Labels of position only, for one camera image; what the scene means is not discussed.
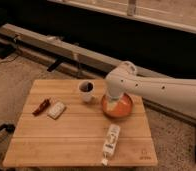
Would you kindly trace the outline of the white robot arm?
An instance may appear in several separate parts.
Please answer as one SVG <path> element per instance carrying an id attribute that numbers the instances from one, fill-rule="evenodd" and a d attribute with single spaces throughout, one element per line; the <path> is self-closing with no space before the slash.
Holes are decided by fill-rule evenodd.
<path id="1" fill-rule="evenodd" d="M 119 99 L 132 93 L 172 109 L 182 108 L 196 119 L 196 79 L 142 77 L 137 73 L 132 62 L 121 62 L 105 77 L 107 95 Z"/>

